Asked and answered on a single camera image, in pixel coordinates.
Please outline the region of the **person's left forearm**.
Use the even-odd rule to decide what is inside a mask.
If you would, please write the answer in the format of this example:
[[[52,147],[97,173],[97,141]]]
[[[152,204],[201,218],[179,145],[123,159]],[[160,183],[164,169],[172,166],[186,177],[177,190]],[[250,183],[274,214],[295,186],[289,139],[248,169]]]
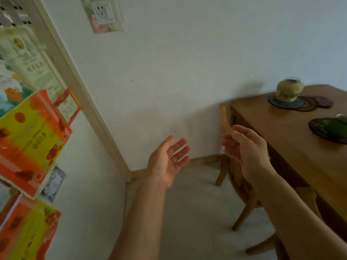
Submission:
[[[166,193],[160,177],[143,180],[108,260],[159,260]]]

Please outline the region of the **wooden chair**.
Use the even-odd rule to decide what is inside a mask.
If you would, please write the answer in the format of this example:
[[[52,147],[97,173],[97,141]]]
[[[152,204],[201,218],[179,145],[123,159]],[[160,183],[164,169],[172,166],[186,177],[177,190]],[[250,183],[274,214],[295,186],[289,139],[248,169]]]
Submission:
[[[215,182],[215,185],[218,187],[221,186],[227,175],[232,187],[236,191],[239,198],[241,198],[241,200],[245,204],[243,211],[232,226],[232,230],[236,232],[244,224],[245,220],[249,217],[251,212],[255,208],[261,208],[262,205],[258,200],[256,194],[254,193],[251,185],[243,177],[241,166],[234,159],[229,158],[228,156],[223,156],[221,158],[221,171]],[[296,191],[299,197],[310,208],[310,210],[312,210],[314,214],[316,214],[320,219],[323,219],[316,203],[317,194],[315,193],[315,191],[310,187],[297,188]],[[278,260],[290,260],[283,243],[276,233],[274,233],[261,243],[247,248],[245,250],[245,253],[247,255],[259,255],[273,249],[275,250]]]

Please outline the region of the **person's right forearm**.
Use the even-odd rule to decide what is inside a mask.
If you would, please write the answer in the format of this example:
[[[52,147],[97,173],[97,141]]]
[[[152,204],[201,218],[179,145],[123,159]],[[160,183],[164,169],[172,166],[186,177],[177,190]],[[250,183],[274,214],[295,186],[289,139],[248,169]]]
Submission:
[[[249,181],[292,260],[347,260],[347,244],[272,167],[249,170]]]

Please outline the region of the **grey perforated hook panel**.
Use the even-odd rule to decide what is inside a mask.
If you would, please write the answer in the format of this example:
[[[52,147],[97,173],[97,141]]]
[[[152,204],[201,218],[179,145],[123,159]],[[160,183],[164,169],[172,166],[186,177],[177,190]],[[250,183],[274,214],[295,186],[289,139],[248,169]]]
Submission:
[[[32,22],[15,0],[0,0],[0,27],[30,26]]]

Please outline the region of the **person's left hand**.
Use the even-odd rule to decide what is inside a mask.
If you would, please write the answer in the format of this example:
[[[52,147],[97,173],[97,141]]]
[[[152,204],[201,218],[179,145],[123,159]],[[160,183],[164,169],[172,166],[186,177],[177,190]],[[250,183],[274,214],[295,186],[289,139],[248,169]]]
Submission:
[[[161,151],[158,147],[150,155],[147,172],[150,176],[158,179],[166,188],[170,188],[176,175],[189,162],[190,156],[187,155],[179,163],[173,164],[171,156],[180,148],[187,146],[187,139],[182,138],[169,148],[167,152]]]

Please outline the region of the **yellow-green lidded jar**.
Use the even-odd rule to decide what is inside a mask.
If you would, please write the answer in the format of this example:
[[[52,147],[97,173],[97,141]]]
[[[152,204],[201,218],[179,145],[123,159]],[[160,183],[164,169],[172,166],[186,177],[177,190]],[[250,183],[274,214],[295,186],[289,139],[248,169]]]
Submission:
[[[275,91],[275,99],[281,102],[290,103],[297,99],[298,95],[303,91],[304,83],[300,78],[288,77],[278,82]]]

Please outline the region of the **person's right hand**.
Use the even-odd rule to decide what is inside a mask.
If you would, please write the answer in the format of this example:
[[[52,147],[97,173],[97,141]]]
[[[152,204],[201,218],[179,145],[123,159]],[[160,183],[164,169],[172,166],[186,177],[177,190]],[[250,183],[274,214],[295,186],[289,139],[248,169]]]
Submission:
[[[236,131],[225,133],[222,140],[223,153],[241,165],[243,177],[252,187],[258,188],[270,175],[276,174],[271,165],[267,142],[248,139]]]

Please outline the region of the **dark green round mat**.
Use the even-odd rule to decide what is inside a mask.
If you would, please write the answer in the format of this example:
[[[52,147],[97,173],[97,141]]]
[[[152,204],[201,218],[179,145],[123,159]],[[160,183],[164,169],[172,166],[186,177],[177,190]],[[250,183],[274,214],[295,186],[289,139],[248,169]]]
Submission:
[[[311,132],[322,139],[336,144],[347,144],[347,116],[315,118],[308,126]]]

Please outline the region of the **floral sticker behind socket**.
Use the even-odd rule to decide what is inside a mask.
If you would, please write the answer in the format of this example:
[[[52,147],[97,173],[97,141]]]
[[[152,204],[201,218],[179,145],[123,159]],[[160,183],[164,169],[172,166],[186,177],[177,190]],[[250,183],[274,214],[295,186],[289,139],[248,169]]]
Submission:
[[[101,0],[81,0],[82,6],[84,8],[84,11],[86,13],[86,16],[88,18],[88,21],[90,22],[90,25],[92,27],[92,30],[95,34],[105,34],[108,32],[116,32],[116,31],[123,31],[124,26],[123,26],[123,19],[121,16],[121,12],[118,6],[118,1],[117,0],[106,0],[110,1],[113,12],[115,14],[116,18],[116,23],[111,23],[107,25],[100,25],[98,24],[91,3],[95,1],[101,1]]]

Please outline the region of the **red white paper tag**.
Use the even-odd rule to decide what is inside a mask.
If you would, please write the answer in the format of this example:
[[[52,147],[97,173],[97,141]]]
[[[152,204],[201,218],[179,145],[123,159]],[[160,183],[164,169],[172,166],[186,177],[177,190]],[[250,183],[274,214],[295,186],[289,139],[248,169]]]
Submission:
[[[54,101],[61,117],[70,126],[83,109],[74,93],[68,88]]]

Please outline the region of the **brown round coaster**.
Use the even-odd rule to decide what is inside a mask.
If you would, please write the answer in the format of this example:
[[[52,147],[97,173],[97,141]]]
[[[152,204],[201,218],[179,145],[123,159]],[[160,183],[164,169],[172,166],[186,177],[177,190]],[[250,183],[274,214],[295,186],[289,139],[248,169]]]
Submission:
[[[297,99],[303,100],[304,101],[304,105],[302,107],[293,109],[293,111],[297,111],[297,112],[312,112],[312,111],[316,110],[319,107],[318,101],[316,100],[315,97],[299,96]]]

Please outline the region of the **small grey packet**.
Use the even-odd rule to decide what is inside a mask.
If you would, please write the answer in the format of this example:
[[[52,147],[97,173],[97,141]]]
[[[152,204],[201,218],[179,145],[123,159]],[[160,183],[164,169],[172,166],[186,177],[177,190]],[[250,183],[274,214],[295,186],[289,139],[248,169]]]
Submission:
[[[54,165],[40,190],[40,198],[53,203],[64,180],[66,173],[57,165]]]

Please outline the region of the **white wall socket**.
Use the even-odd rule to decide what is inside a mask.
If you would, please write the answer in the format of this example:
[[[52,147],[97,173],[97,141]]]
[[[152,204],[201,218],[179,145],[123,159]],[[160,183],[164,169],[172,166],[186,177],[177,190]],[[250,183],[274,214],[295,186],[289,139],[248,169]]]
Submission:
[[[110,1],[95,1],[91,5],[98,24],[107,25],[117,22]]]

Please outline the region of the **small dark red coaster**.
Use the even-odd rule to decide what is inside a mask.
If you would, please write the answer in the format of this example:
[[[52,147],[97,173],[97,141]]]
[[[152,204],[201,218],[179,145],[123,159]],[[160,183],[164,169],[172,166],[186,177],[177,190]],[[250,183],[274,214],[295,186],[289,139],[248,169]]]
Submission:
[[[313,99],[316,101],[317,107],[319,108],[331,108],[334,102],[323,96],[314,96]]]

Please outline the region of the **white door frame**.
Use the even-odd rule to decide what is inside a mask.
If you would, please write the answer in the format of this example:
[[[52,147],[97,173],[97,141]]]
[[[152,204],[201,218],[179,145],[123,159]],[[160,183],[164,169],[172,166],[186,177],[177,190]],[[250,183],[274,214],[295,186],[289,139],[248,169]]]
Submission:
[[[41,0],[28,0],[34,8],[36,8],[39,21],[49,32],[50,44],[47,44],[48,51],[52,55],[53,63],[67,86],[77,96],[77,99],[83,107],[83,113],[89,124],[98,136],[106,152],[115,164],[117,172],[123,177],[126,183],[132,183],[133,178],[131,171],[126,164],[118,146],[116,145],[110,131],[108,130],[98,108],[96,107],[92,97],[89,94],[85,83],[83,82],[72,58],[65,47],[63,40],[58,34],[47,10]]]

